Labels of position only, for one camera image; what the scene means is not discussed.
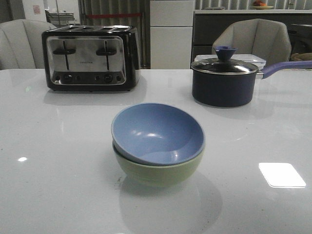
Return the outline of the glass pot lid blue knob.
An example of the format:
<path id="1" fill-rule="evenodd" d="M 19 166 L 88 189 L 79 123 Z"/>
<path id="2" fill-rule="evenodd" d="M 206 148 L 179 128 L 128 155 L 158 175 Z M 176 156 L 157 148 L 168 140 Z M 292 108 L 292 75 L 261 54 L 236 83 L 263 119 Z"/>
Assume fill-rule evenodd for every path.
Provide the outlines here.
<path id="1" fill-rule="evenodd" d="M 247 75 L 258 71 L 258 67 L 252 63 L 233 59 L 237 48 L 230 46 L 217 46 L 214 48 L 216 58 L 205 58 L 191 63 L 194 71 L 213 75 Z"/>

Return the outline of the beige chair left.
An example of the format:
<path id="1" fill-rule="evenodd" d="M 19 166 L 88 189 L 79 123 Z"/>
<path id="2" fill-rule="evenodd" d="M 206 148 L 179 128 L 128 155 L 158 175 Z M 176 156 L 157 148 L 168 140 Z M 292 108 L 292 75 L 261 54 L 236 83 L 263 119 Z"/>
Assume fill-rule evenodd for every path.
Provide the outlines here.
<path id="1" fill-rule="evenodd" d="M 44 68 L 43 32 L 55 29 L 48 22 L 17 19 L 0 24 L 0 68 Z"/>

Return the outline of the white refrigerator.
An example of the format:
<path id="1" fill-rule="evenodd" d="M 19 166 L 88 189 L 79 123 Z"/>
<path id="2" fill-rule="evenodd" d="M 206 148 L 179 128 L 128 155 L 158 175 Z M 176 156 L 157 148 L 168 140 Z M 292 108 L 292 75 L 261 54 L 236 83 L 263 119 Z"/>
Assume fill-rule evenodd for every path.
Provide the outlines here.
<path id="1" fill-rule="evenodd" d="M 151 69 L 189 69 L 194 0 L 150 1 Z"/>

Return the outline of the blue bowl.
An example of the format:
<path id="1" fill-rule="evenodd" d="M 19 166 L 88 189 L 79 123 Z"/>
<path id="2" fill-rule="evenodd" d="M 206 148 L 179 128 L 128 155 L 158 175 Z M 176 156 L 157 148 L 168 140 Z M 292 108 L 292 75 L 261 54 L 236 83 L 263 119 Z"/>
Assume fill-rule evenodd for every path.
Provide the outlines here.
<path id="1" fill-rule="evenodd" d="M 184 163 L 205 147 L 200 124 L 183 110 L 161 103 L 141 103 L 120 111 L 111 133 L 122 156 L 144 165 Z"/>

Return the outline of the beige chair right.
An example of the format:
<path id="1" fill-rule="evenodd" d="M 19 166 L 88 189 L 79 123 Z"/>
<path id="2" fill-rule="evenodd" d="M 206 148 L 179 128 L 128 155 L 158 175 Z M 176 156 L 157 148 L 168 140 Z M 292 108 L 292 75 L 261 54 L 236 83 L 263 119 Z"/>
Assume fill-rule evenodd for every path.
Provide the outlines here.
<path id="1" fill-rule="evenodd" d="M 284 23 L 267 19 L 250 19 L 231 24 L 213 43 L 237 49 L 238 54 L 252 54 L 266 65 L 285 62 L 291 56 L 291 42 Z"/>

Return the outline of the green bowl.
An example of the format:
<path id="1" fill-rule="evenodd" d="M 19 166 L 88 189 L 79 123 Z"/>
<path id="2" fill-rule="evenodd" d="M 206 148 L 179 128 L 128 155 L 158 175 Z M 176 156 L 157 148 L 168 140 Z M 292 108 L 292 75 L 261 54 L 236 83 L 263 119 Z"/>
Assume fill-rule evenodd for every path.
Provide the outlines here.
<path id="1" fill-rule="evenodd" d="M 123 172 L 136 182 L 150 187 L 170 187 L 187 180 L 198 168 L 204 155 L 203 144 L 198 154 L 185 162 L 173 165 L 152 166 L 125 158 L 112 143 L 117 162 Z"/>

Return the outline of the black and chrome toaster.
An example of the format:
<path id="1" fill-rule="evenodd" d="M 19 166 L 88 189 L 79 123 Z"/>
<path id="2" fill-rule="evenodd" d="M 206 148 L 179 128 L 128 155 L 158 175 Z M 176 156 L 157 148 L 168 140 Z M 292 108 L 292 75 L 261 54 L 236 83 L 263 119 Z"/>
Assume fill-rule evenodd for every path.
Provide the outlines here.
<path id="1" fill-rule="evenodd" d="M 66 26 L 42 33 L 47 86 L 54 91 L 130 91 L 140 69 L 134 26 Z"/>

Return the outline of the dark blue saucepan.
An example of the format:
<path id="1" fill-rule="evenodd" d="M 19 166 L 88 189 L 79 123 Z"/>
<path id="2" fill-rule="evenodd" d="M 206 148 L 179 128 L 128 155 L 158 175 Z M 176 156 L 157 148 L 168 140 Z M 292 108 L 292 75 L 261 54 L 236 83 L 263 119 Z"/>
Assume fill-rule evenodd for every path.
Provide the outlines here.
<path id="1" fill-rule="evenodd" d="M 247 75 L 213 75 L 194 71 L 192 95 L 200 103 L 216 107 L 238 107 L 251 102 L 257 75 L 268 78 L 279 70 L 311 68 L 312 62 L 279 62 Z"/>

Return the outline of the fruit plate on counter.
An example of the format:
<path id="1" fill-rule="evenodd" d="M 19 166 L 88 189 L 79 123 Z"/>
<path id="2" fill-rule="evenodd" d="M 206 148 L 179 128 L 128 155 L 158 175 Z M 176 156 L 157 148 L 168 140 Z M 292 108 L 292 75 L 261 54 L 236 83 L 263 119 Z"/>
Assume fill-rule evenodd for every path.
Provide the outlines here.
<path id="1" fill-rule="evenodd" d="M 255 10 L 268 10 L 268 9 L 273 9 L 273 6 L 267 5 L 262 0 L 255 0 L 255 1 L 252 2 L 252 9 L 255 9 Z"/>

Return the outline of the clear plastic container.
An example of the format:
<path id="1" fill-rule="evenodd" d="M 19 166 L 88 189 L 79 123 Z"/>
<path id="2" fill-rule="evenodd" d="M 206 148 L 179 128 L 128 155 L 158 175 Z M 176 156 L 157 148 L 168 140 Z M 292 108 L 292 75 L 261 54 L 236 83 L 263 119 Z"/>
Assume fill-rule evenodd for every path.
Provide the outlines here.
<path id="1" fill-rule="evenodd" d="M 217 58 L 217 55 L 197 55 L 194 59 L 194 61 L 202 60 L 202 59 L 211 59 L 211 58 Z M 232 59 L 241 60 L 244 62 L 252 63 L 256 66 L 258 66 L 259 69 L 263 69 L 266 65 L 266 61 L 262 58 L 259 58 L 252 54 L 233 54 Z"/>

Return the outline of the beige chair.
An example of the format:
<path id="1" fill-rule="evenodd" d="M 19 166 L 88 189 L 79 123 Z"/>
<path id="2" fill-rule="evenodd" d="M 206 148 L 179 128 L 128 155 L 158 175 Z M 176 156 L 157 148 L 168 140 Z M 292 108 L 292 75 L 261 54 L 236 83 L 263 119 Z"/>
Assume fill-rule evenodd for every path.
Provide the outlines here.
<path id="1" fill-rule="evenodd" d="M 291 56 L 291 42 L 284 23 L 267 19 L 250 19 L 231 24 L 213 43 L 237 49 L 238 54 L 252 54 L 266 65 L 285 62 Z"/>
<path id="2" fill-rule="evenodd" d="M 0 68 L 44 68 L 43 32 L 55 29 L 48 22 L 17 19 L 0 24 Z"/>

